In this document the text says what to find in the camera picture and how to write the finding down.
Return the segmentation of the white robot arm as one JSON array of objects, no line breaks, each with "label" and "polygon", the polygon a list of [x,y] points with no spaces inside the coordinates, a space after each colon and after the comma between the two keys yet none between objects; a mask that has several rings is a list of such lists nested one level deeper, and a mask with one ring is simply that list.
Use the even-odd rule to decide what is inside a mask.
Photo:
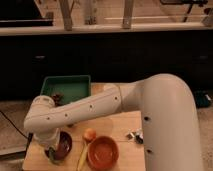
[{"label": "white robot arm", "polygon": [[131,111],[141,113],[146,171],[204,171],[195,100],[186,82],[172,74],[115,85],[60,107],[39,95],[24,128],[49,147],[59,141],[62,126]]}]

